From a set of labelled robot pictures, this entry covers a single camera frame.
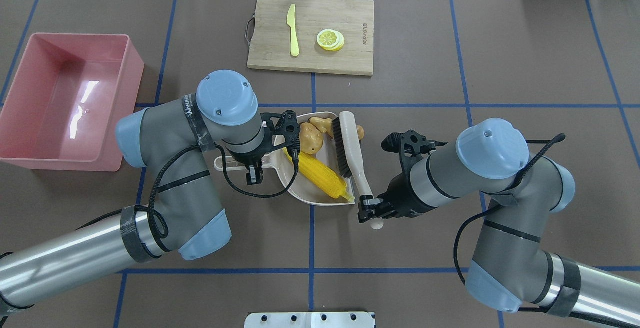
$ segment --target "brown table surface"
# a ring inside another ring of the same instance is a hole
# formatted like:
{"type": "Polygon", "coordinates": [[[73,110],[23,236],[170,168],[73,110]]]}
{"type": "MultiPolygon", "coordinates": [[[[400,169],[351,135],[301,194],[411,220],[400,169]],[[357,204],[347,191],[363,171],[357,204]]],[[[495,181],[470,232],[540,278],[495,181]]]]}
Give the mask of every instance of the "brown table surface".
{"type": "MultiPolygon", "coordinates": [[[[0,0],[2,101],[32,33],[124,33],[146,63],[138,107],[176,99],[208,72],[233,69],[249,78],[265,111],[354,111],[366,129],[375,193],[400,172],[397,157],[380,148],[390,132],[454,141],[493,116],[529,139],[565,132],[548,155],[573,173],[577,192],[549,221],[542,247],[640,280],[640,0],[375,0],[373,77],[249,70],[244,32],[255,5],[0,0]]],[[[222,250],[192,262],[170,253],[42,301],[7,328],[231,327],[243,326],[249,312],[309,309],[374,311],[385,328],[585,326],[497,313],[466,293],[451,252],[459,225],[480,212],[478,194],[372,230],[358,223],[353,206],[249,198],[216,171],[212,178],[233,230],[222,250]]],[[[152,180],[126,162],[116,173],[2,164],[0,250],[22,250],[145,200],[152,180]]],[[[268,170],[258,190],[279,184],[268,170]]],[[[462,237],[464,266],[479,231],[474,224],[462,237]]]]}

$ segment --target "blue tape line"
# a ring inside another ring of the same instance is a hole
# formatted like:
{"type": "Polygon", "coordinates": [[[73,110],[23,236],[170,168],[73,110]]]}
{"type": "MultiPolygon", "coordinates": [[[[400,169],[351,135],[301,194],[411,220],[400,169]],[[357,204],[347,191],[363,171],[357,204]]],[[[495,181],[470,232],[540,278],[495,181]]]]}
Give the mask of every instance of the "blue tape line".
{"type": "Polygon", "coordinates": [[[462,79],[462,93],[464,93],[464,104],[466,104],[466,121],[469,127],[473,125],[471,118],[471,107],[469,106],[469,91],[467,90],[467,77],[465,75],[465,64],[462,60],[462,48],[460,47],[460,35],[458,34],[458,21],[456,19],[456,7],[453,0],[448,0],[451,6],[451,20],[453,21],[453,34],[455,36],[455,48],[457,49],[457,63],[460,67],[460,79],[462,79]]]}
{"type": "MultiPolygon", "coordinates": [[[[137,107],[155,107],[161,103],[137,103],[137,107]]],[[[618,104],[547,104],[547,103],[260,103],[265,108],[618,108],[618,104]]],[[[623,104],[626,108],[638,108],[640,104],[623,104]]]]}
{"type": "Polygon", "coordinates": [[[129,268],[125,274],[308,274],[308,268],[129,268]]]}
{"type": "Polygon", "coordinates": [[[591,20],[591,26],[593,27],[593,34],[595,35],[596,42],[598,43],[598,48],[600,54],[602,55],[602,61],[604,62],[604,67],[606,68],[606,74],[608,75],[608,81],[611,83],[611,88],[613,89],[613,94],[615,95],[615,100],[617,101],[617,106],[620,109],[620,115],[622,115],[622,121],[624,122],[624,128],[626,129],[626,134],[629,136],[629,141],[631,142],[631,149],[633,149],[633,154],[635,155],[635,162],[640,168],[640,154],[638,154],[638,147],[636,146],[636,140],[634,139],[634,135],[631,132],[631,126],[629,126],[629,121],[627,120],[627,114],[625,113],[625,109],[622,106],[622,100],[620,99],[620,94],[618,93],[618,87],[616,86],[616,81],[613,79],[613,73],[611,72],[611,67],[609,65],[609,60],[607,59],[607,55],[604,52],[604,47],[602,46],[602,41],[600,39],[600,34],[598,33],[598,27],[596,26],[596,20],[594,18],[594,12],[592,11],[592,3],[590,0],[584,0],[587,4],[587,11],[589,12],[589,18],[591,20]]]}
{"type": "Polygon", "coordinates": [[[156,103],[135,103],[135,107],[138,108],[153,108],[153,107],[157,107],[160,104],[156,104],[156,103]]]}
{"type": "Polygon", "coordinates": [[[176,15],[176,5],[178,0],[173,0],[171,5],[171,16],[169,17],[169,27],[166,30],[166,41],[164,42],[164,53],[162,53],[162,64],[160,65],[160,75],[158,76],[158,87],[155,90],[155,103],[160,102],[160,92],[162,91],[162,81],[165,78],[165,66],[167,65],[167,54],[169,54],[169,42],[171,41],[171,31],[174,27],[174,16],[176,15]]]}
{"type": "Polygon", "coordinates": [[[18,47],[15,50],[15,54],[13,55],[13,60],[11,61],[11,65],[9,66],[9,72],[6,75],[6,79],[4,80],[4,85],[2,86],[2,93],[0,93],[0,102],[2,102],[2,100],[5,99],[5,94],[7,93],[7,89],[9,88],[9,79],[11,79],[11,74],[14,73],[14,68],[16,67],[18,56],[20,55],[20,51],[23,49],[23,44],[25,43],[25,38],[27,37],[29,26],[32,24],[32,19],[34,18],[34,13],[36,12],[36,7],[38,6],[39,1],[40,0],[33,0],[33,6],[31,7],[29,18],[27,19],[27,23],[24,25],[22,36],[20,36],[18,47]]]}
{"type": "Polygon", "coordinates": [[[434,103],[434,104],[412,104],[412,103],[320,103],[316,104],[317,107],[323,108],[464,108],[466,104],[448,104],[448,103],[434,103]]]}
{"type": "Polygon", "coordinates": [[[137,196],[135,196],[135,203],[140,204],[142,202],[142,189],[145,187],[145,177],[147,175],[147,169],[142,168],[142,172],[140,173],[140,182],[137,183],[137,196]]]}
{"type": "Polygon", "coordinates": [[[309,311],[314,307],[314,275],[316,268],[316,206],[309,209],[309,311]]]}
{"type": "Polygon", "coordinates": [[[260,103],[261,108],[310,108],[313,106],[309,103],[260,103]]]}
{"type": "Polygon", "coordinates": [[[474,108],[617,108],[617,104],[565,104],[565,103],[471,103],[474,108]]]}
{"type": "Polygon", "coordinates": [[[124,303],[124,293],[127,286],[127,282],[126,282],[127,276],[128,274],[126,273],[122,274],[122,281],[120,282],[120,292],[118,294],[118,305],[116,306],[116,317],[113,321],[113,328],[118,328],[118,326],[120,325],[122,303],[124,303]]]}
{"type": "Polygon", "coordinates": [[[480,192],[480,207],[482,207],[482,211],[487,211],[487,201],[485,200],[485,196],[483,192],[480,192]]]}
{"type": "MultiPolygon", "coordinates": [[[[640,266],[597,266],[603,271],[640,271],[640,266]]],[[[469,268],[461,268],[468,273],[469,268]]],[[[128,268],[121,274],[309,274],[308,268],[128,268]]],[[[314,274],[457,274],[453,267],[441,268],[314,268],[314,274]]]]}
{"type": "MultiPolygon", "coordinates": [[[[316,274],[422,274],[457,273],[455,268],[315,268],[316,274]]],[[[469,268],[462,268],[467,273],[469,268]]]]}
{"type": "Polygon", "coordinates": [[[498,325],[500,328],[505,328],[505,315],[500,310],[498,310],[498,325]]]}
{"type": "Polygon", "coordinates": [[[634,265],[597,266],[596,268],[604,271],[640,271],[640,266],[634,266],[634,265]]]}

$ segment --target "cutting board handle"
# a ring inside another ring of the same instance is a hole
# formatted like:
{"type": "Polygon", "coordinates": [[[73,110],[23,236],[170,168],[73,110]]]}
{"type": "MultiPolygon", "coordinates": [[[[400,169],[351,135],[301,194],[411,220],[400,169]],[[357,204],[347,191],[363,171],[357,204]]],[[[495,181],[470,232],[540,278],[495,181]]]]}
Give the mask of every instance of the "cutting board handle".
{"type": "Polygon", "coordinates": [[[251,39],[249,39],[249,26],[253,22],[253,31],[251,31],[251,37],[254,37],[254,31],[256,31],[256,12],[253,12],[253,16],[246,23],[246,29],[244,30],[244,38],[246,39],[246,43],[251,47],[251,39]]]}

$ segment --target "lemon slice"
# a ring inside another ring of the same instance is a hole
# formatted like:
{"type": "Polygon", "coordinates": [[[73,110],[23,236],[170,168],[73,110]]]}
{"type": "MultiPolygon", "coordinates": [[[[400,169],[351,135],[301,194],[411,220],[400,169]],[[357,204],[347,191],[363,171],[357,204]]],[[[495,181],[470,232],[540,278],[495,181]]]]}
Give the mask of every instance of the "lemon slice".
{"type": "Polygon", "coordinates": [[[332,49],[338,46],[340,32],[334,31],[334,29],[324,29],[318,33],[316,38],[318,45],[323,49],[332,49]]]}
{"type": "Polygon", "coordinates": [[[338,42],[335,47],[327,49],[332,52],[337,52],[338,50],[342,49],[343,46],[345,45],[345,36],[339,31],[335,31],[335,32],[338,35],[338,42]]]}

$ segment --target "yellow knife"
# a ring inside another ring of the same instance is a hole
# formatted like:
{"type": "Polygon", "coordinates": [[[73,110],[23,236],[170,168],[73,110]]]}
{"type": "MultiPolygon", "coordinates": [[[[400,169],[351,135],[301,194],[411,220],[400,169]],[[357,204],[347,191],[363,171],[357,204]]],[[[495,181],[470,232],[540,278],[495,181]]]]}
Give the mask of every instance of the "yellow knife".
{"type": "Polygon", "coordinates": [[[298,47],[298,35],[296,34],[296,5],[291,4],[286,14],[286,24],[291,27],[291,55],[297,57],[300,54],[298,47]]]}

